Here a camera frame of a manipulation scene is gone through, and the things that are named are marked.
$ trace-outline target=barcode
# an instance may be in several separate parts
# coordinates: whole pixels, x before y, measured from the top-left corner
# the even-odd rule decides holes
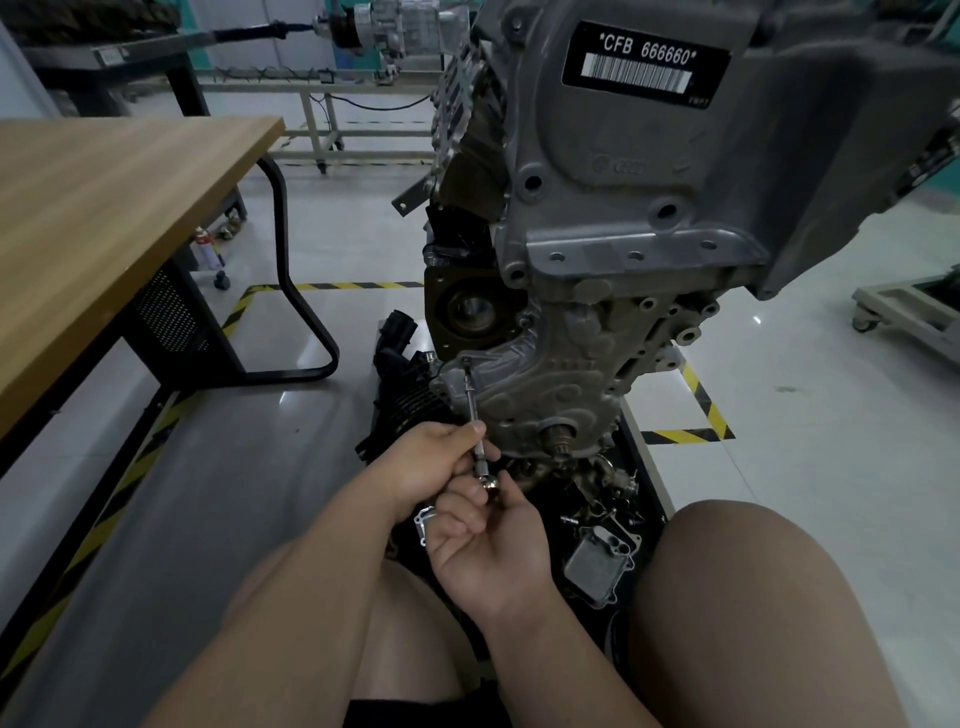
[[[584,58],[584,69],[580,75],[590,79],[638,85],[672,93],[684,93],[693,77],[690,71],[680,68],[642,63],[614,56],[601,56],[596,53],[587,53]]]

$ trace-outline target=wooden table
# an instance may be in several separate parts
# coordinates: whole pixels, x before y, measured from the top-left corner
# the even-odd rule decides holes
[[[336,343],[290,280],[286,186],[265,156],[283,129],[276,117],[0,122],[0,475],[121,337],[160,382],[34,585],[0,625],[0,677],[175,396],[316,381],[336,370]],[[274,192],[280,290],[329,352],[325,366],[245,371],[174,256],[254,164]],[[0,712],[28,664],[0,685]]]
[[[206,374],[190,381],[173,371],[183,370],[185,359],[163,351],[169,343],[158,345],[156,321],[148,320],[157,312],[132,312],[120,335],[161,382],[204,388],[281,374],[257,379],[243,372],[192,279],[168,261],[257,163],[274,186],[278,273],[281,285],[289,282],[283,178],[272,160],[261,159],[283,129],[281,118],[258,116],[0,122],[0,447],[8,449],[14,426],[123,318],[148,281],[156,288],[160,273],[196,328],[216,329],[205,333],[207,343],[191,346],[221,350],[218,359],[204,354],[206,364],[192,361],[186,368]],[[292,283],[289,288],[294,296],[284,292],[300,315],[328,339]],[[164,301],[138,305],[156,308]],[[217,380],[218,369],[229,376]]]

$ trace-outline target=screwdriver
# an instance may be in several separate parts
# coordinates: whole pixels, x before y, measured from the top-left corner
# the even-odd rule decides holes
[[[469,359],[464,359],[464,389],[467,391],[467,407],[470,410],[470,421],[472,423],[480,421],[480,415],[477,412],[476,390],[473,389],[473,379],[470,376]],[[496,475],[490,473],[490,463],[487,461],[487,454],[483,450],[483,441],[473,446],[473,474],[480,484],[487,491],[490,500],[496,498],[500,493],[500,484],[497,482]]]

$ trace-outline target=table top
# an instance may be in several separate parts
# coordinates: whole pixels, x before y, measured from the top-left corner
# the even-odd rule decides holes
[[[0,121],[0,436],[283,129],[264,116]]]

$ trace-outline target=caster wheel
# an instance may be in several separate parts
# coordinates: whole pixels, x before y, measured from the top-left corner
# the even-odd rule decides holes
[[[868,321],[867,319],[853,319],[853,330],[859,333],[869,333],[880,325],[879,321]]]

